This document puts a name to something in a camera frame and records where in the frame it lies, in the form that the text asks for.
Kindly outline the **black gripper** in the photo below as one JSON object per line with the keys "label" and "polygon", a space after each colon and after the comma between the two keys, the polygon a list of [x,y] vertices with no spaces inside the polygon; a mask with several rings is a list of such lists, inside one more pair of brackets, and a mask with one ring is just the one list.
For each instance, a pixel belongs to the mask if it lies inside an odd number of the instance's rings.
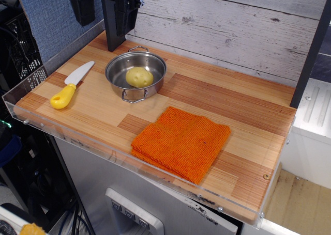
{"label": "black gripper", "polygon": [[[122,37],[135,28],[142,0],[116,0],[115,21],[117,35]],[[70,0],[76,20],[86,26],[95,19],[94,0]]]}

